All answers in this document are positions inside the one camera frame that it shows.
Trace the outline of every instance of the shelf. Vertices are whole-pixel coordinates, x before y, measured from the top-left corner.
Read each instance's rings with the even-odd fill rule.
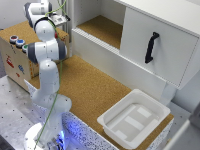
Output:
[[[95,36],[96,38],[120,49],[123,26],[103,16],[97,16],[77,28]]]

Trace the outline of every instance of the white robotic arm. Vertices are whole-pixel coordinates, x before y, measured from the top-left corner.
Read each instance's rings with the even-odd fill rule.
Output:
[[[39,64],[40,89],[33,93],[32,101],[47,109],[46,119],[49,116],[56,93],[60,87],[57,65],[53,60],[63,60],[67,54],[65,44],[60,39],[55,38],[55,25],[52,19],[48,16],[45,17],[45,14],[51,11],[52,5],[48,0],[41,0],[41,3],[27,3],[24,6],[25,16],[29,21],[29,25],[42,41],[29,44],[26,53],[33,63]],[[63,130],[62,113],[69,111],[71,106],[70,98],[57,95],[53,111],[47,120],[43,133],[41,134],[41,129],[35,137],[35,140],[38,140],[41,135],[39,139],[40,144],[37,146],[38,150],[41,147],[43,150],[51,150],[49,143],[55,141]]]

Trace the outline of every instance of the plastic container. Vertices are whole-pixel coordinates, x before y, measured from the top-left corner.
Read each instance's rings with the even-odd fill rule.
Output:
[[[119,145],[126,149],[136,149],[169,113],[169,108],[136,89],[97,121]]]

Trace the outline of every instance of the cardboard box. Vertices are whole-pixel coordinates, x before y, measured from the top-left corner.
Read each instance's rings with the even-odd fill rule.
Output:
[[[65,43],[69,57],[69,35],[57,29],[61,40]],[[21,49],[16,48],[15,45],[10,44],[10,36],[17,35],[20,39],[25,40],[26,44],[40,42],[37,35],[32,28],[29,27],[28,22],[22,22],[10,28],[0,31],[0,52],[3,59],[6,74],[17,82],[21,87],[28,91],[24,79],[29,81],[39,74],[38,64],[32,63],[22,52]]]

